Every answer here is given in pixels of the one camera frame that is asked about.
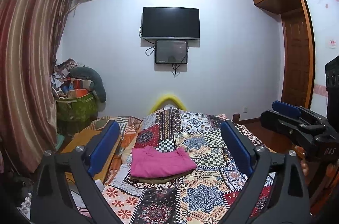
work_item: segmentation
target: patchwork bedspread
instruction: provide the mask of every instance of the patchwork bedspread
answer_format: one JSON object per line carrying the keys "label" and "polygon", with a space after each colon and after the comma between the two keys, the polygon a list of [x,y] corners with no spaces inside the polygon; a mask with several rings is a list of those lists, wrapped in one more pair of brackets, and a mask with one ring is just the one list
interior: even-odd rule
{"label": "patchwork bedspread", "polygon": [[[103,191],[106,201],[125,224],[216,223],[234,203],[247,177],[234,163],[220,135],[224,118],[174,108],[159,110],[143,119],[135,147],[153,146],[161,152],[184,148],[196,162],[190,175],[165,184],[144,184],[129,179],[131,156],[120,166]],[[262,144],[248,129],[236,125],[254,145]],[[274,173],[252,216],[264,207]]]}

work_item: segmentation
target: pink shirt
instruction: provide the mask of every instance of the pink shirt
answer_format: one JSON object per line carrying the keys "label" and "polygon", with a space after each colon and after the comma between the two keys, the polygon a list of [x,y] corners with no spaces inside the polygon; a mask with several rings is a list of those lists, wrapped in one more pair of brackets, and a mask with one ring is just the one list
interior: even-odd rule
{"label": "pink shirt", "polygon": [[171,152],[159,152],[151,146],[132,149],[131,176],[159,178],[185,173],[196,167],[182,147]]}

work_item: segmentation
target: baseboard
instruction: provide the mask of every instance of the baseboard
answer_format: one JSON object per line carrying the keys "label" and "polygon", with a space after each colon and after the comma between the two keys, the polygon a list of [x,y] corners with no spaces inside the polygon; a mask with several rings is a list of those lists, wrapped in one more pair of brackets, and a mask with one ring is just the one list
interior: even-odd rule
{"label": "baseboard", "polygon": [[247,119],[247,120],[240,120],[238,122],[239,125],[246,125],[246,124],[250,124],[250,123],[255,123],[260,121],[260,117],[259,118],[253,118],[253,119]]}

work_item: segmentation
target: striped curtain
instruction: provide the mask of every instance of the striped curtain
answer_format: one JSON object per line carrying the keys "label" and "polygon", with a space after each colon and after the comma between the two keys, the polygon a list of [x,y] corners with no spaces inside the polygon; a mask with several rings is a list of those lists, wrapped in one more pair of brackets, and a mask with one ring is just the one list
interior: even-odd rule
{"label": "striped curtain", "polygon": [[56,143],[50,73],[69,5],[69,0],[0,0],[0,136],[24,173],[34,172]]}

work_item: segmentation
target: yellow arch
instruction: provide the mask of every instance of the yellow arch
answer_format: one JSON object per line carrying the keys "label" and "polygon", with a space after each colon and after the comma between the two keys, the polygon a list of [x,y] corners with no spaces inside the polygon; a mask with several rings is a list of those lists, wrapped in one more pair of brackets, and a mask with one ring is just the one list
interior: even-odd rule
{"label": "yellow arch", "polygon": [[182,101],[179,100],[179,98],[177,96],[174,96],[172,94],[166,94],[164,96],[161,96],[155,103],[155,105],[152,107],[152,109],[150,110],[150,114],[152,114],[154,111],[159,110],[160,106],[165,102],[165,101],[172,101],[173,103],[175,103],[177,105],[177,107],[181,110],[187,111],[186,107],[184,106],[184,104],[182,103]]}

